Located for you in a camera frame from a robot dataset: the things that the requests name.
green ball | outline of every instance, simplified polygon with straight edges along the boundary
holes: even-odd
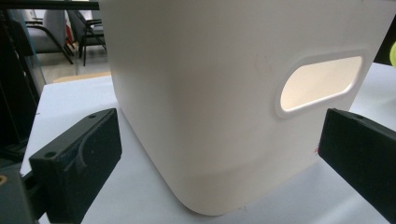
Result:
[[[396,67],[396,42],[393,44],[392,49],[390,50],[389,58],[393,67]]]

chair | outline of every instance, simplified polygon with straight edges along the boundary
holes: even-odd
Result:
[[[36,53],[62,52],[64,57],[73,64],[69,55],[73,52],[66,46],[66,27],[63,10],[46,10],[42,25],[27,24]]]
[[[105,35],[102,20],[86,20],[78,10],[67,10],[72,30],[78,41],[78,55],[81,58],[84,53],[83,65],[87,58],[87,46],[98,46],[106,50]]]

white container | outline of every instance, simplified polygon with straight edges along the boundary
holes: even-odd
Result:
[[[221,215],[318,160],[396,12],[387,0],[100,2],[115,92],[170,189]]]

handle cutout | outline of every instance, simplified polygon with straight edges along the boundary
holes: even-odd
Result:
[[[361,70],[362,57],[312,63],[299,67],[283,88],[280,105],[290,112],[347,92]]]

table surface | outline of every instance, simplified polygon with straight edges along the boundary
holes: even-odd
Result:
[[[56,136],[111,107],[119,113],[122,158],[83,223],[388,223],[323,160],[226,215],[192,212],[172,194],[140,145],[120,111],[111,77],[45,86],[21,173],[31,170],[28,158]],[[396,69],[374,63],[350,111],[396,130]]]

